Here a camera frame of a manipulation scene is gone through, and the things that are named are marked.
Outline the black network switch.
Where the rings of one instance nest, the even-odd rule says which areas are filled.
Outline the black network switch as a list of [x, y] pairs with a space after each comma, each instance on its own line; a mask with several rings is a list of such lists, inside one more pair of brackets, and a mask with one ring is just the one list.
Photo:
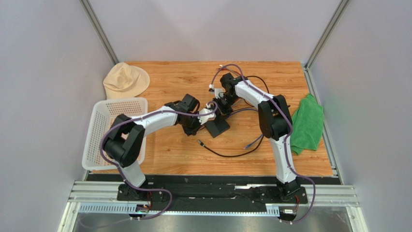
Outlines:
[[230, 129], [230, 125], [226, 121], [228, 115], [223, 115], [219, 109], [215, 114], [216, 116], [213, 120], [209, 120], [205, 123], [205, 128], [212, 136], [212, 138], [216, 138]]

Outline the white plastic basket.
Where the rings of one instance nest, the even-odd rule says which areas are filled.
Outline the white plastic basket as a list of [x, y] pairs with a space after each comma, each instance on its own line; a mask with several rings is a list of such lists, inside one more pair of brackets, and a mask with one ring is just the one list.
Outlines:
[[111, 99], [97, 102], [92, 111], [82, 166], [88, 171], [112, 170], [116, 167], [104, 160], [100, 155], [100, 142], [110, 129], [115, 118], [120, 114], [128, 117], [141, 116], [148, 113], [148, 102], [145, 98]]

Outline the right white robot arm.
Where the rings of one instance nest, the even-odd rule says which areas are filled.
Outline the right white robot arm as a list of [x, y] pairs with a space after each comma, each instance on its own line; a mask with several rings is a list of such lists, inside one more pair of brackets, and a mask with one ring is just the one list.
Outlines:
[[294, 199], [300, 183], [292, 159], [290, 138], [293, 124], [285, 97], [264, 92], [242, 75], [224, 74], [220, 83], [223, 93], [214, 90], [219, 112], [215, 122], [225, 121], [232, 115], [233, 105], [239, 99], [248, 101], [258, 111], [261, 133], [269, 139], [274, 153], [280, 198]]

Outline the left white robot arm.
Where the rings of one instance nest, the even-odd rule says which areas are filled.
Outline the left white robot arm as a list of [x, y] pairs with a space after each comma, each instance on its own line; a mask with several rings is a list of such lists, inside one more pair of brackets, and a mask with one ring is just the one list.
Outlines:
[[187, 136], [196, 135], [216, 115], [218, 106], [215, 101], [210, 101], [205, 108], [197, 110], [198, 104], [196, 98], [187, 94], [180, 101], [169, 102], [141, 116], [118, 115], [100, 141], [101, 157], [117, 168], [127, 187], [137, 193], [150, 192], [151, 189], [142, 187], [146, 177], [137, 161], [143, 140], [156, 131], [175, 125], [180, 125]]

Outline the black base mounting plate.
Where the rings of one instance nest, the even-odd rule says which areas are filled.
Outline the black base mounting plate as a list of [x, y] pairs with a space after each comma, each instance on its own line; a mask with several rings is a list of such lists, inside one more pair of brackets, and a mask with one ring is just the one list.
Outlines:
[[269, 203], [309, 203], [309, 189], [313, 186], [299, 178], [300, 190], [295, 198], [281, 200], [278, 181], [273, 176], [148, 175], [142, 187], [151, 191], [141, 193], [127, 187], [118, 174], [90, 174], [86, 181], [113, 182], [114, 200], [136, 202], [135, 212], [144, 208], [167, 208], [168, 212], [262, 212]]

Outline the beige bucket hat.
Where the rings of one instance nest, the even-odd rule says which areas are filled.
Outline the beige bucket hat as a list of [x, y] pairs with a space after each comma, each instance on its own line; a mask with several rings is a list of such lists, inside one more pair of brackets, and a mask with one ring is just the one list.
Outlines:
[[136, 97], [149, 85], [150, 76], [144, 69], [125, 62], [116, 64], [103, 80], [108, 100]]

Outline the green cloth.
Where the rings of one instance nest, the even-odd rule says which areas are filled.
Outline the green cloth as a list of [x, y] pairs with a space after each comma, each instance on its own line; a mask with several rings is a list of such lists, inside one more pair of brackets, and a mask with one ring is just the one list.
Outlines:
[[312, 94], [306, 95], [292, 116], [291, 150], [300, 155], [305, 150], [316, 151], [324, 129], [324, 108]]

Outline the aluminium front rail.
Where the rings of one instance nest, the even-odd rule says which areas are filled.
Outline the aluminium front rail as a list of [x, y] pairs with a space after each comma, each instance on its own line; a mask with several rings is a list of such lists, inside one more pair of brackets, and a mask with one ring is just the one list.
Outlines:
[[367, 226], [355, 194], [348, 185], [302, 185], [282, 197], [276, 184], [170, 183], [149, 184], [139, 191], [123, 182], [76, 181], [70, 193], [59, 231], [74, 229], [79, 213], [132, 215], [199, 215], [274, 217], [288, 224], [306, 219], [316, 207], [341, 207], [355, 232]]

